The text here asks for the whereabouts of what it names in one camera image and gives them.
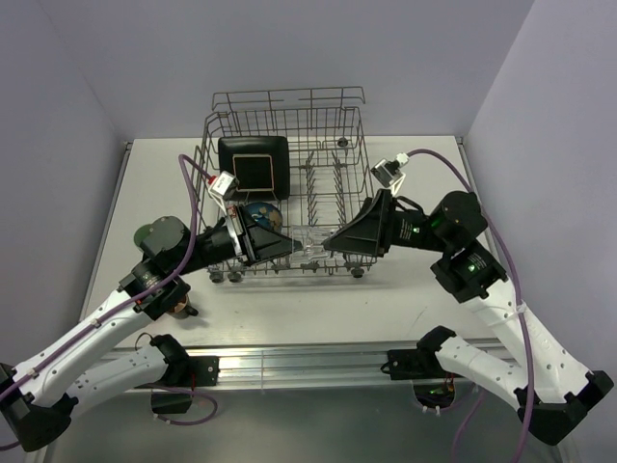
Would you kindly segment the blue floral ceramic bowl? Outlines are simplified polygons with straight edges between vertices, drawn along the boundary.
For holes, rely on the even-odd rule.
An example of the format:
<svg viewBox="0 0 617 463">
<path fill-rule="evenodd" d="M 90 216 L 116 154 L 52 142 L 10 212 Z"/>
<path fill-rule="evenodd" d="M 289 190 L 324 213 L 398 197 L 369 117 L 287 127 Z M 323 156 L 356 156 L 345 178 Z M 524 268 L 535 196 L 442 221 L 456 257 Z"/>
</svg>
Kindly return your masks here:
<svg viewBox="0 0 617 463">
<path fill-rule="evenodd" d="M 261 226 L 275 232 L 280 232 L 282 230 L 282 213 L 273 204 L 265 202 L 248 203 L 244 205 L 244 210 L 248 212 L 253 220 Z"/>
</svg>

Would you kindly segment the clear drinking glass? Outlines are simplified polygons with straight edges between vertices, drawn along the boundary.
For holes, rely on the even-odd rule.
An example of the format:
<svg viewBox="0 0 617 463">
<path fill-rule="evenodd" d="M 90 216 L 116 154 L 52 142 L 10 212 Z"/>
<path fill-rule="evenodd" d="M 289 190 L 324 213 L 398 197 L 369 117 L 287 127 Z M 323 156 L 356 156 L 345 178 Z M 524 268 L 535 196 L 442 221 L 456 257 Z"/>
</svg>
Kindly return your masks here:
<svg viewBox="0 0 617 463">
<path fill-rule="evenodd" d="M 300 264 L 329 258 L 331 252 L 324 248 L 323 243 L 332 233 L 331 230 L 321 227 L 292 226 L 289 237 L 295 244 L 290 260 Z"/>
</svg>

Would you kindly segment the black floral square plate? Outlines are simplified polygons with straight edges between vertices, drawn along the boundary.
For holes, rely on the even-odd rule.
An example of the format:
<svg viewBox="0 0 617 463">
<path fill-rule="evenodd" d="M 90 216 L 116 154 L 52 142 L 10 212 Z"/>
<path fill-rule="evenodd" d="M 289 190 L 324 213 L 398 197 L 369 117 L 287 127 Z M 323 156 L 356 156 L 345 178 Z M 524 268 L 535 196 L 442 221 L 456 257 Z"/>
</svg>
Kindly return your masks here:
<svg viewBox="0 0 617 463">
<path fill-rule="evenodd" d="M 222 137 L 218 140 L 221 171 L 238 179 L 237 202 L 285 201 L 290 196 L 289 145 L 282 136 Z"/>
</svg>

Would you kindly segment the grey wire dish rack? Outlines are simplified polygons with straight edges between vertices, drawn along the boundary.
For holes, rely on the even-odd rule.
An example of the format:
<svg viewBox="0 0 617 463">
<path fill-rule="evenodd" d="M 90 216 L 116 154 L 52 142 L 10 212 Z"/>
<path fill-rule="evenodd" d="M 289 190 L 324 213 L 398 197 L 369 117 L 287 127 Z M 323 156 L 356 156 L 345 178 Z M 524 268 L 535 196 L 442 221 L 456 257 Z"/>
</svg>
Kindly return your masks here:
<svg viewBox="0 0 617 463">
<path fill-rule="evenodd" d="M 361 86 L 217 92 L 194 159 L 209 174 L 228 171 L 240 187 L 235 204 L 303 250 L 262 264 L 239 259 L 208 269 L 212 283 L 252 273 L 347 271 L 360 278 L 374 258 L 327 252 L 320 244 L 347 225 L 373 196 L 362 126 Z"/>
</svg>

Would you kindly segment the dark brown mug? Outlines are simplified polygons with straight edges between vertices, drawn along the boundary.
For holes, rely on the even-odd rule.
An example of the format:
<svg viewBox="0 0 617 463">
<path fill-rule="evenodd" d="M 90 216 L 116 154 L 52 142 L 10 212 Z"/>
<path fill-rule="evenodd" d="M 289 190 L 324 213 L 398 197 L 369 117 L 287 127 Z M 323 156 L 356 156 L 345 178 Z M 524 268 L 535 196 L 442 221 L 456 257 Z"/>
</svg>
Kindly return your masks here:
<svg viewBox="0 0 617 463">
<path fill-rule="evenodd" d="M 170 309 L 168 314 L 176 319 L 186 319 L 197 316 L 199 311 L 190 304 L 187 298 L 185 298 Z"/>
</svg>

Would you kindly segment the pale green cup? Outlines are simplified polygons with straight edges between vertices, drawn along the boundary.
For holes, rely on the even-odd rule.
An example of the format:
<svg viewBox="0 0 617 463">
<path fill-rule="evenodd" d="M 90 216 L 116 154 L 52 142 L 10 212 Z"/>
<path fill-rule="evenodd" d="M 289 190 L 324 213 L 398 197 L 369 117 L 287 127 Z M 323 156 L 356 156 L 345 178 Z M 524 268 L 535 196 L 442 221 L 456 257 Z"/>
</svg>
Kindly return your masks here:
<svg viewBox="0 0 617 463">
<path fill-rule="evenodd" d="M 142 243 L 151 234 L 151 224 L 145 224 L 134 232 L 133 242 L 138 249 L 142 248 Z"/>
</svg>

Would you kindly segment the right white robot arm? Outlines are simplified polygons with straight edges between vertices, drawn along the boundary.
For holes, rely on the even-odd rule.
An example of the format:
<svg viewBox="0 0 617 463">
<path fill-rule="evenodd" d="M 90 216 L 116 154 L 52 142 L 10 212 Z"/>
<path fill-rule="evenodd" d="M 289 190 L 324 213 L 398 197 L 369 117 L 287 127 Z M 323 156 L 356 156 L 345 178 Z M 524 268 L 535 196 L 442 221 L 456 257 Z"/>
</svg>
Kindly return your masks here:
<svg viewBox="0 0 617 463">
<path fill-rule="evenodd" d="M 499 339 L 514 364 L 438 326 L 416 348 L 395 349 L 385 364 L 393 380 L 453 373 L 498 396 L 542 443 L 559 444 L 613 388 L 556 340 L 530 308 L 518 302 L 514 280 L 477 239 L 488 227 L 475 194 L 453 191 L 430 214 L 388 189 L 364 201 L 348 225 L 327 238 L 328 251 L 383 257 L 392 246 L 440 253 L 431 270 L 462 308 Z"/>
</svg>

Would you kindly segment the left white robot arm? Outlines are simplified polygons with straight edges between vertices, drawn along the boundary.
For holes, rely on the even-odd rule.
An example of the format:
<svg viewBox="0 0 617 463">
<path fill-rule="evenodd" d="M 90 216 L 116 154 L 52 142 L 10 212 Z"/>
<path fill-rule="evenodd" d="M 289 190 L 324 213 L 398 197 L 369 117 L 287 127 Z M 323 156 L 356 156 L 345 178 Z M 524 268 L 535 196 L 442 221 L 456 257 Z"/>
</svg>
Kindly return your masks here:
<svg viewBox="0 0 617 463">
<path fill-rule="evenodd" d="M 290 255 L 301 242 L 257 223 L 241 206 L 201 234 L 165 216 L 139 228 L 142 251 L 107 299 L 38 355 L 1 367 L 1 414 L 26 452 L 62 435 L 71 421 L 134 387 L 174 387 L 191 376 L 191 360 L 171 335 L 153 337 L 135 352 L 101 365 L 121 340 L 174 309 L 185 309 L 183 275 L 239 258 L 248 265 Z"/>
</svg>

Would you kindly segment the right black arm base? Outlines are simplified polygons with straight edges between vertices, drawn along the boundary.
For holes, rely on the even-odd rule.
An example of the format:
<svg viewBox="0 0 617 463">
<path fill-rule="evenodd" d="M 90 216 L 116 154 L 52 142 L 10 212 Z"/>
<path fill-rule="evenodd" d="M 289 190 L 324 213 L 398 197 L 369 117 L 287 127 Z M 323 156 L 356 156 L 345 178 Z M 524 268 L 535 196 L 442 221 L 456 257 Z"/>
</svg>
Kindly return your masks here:
<svg viewBox="0 0 617 463">
<path fill-rule="evenodd" d="M 436 357 L 423 349 L 389 350 L 380 371 L 391 381 L 410 381 L 422 406 L 446 408 L 454 401 L 456 375 L 444 370 Z"/>
</svg>

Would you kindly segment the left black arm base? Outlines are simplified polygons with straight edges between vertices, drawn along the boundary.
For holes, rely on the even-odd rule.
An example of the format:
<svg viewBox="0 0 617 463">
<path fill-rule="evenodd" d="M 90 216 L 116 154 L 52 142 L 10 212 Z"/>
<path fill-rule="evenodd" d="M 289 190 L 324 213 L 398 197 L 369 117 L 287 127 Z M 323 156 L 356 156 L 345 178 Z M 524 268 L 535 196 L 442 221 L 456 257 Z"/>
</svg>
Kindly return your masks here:
<svg viewBox="0 0 617 463">
<path fill-rule="evenodd" d="M 152 336 L 143 333 L 138 337 L 149 340 L 135 350 L 145 354 L 146 347 L 153 347 L 163 355 L 162 376 L 152 384 L 158 392 L 150 395 L 150 409 L 157 418 L 172 419 L 172 416 L 186 414 L 193 405 L 193 393 L 198 387 L 214 387 L 219 375 L 217 356 L 190 356 L 187 350 L 172 336 Z"/>
</svg>

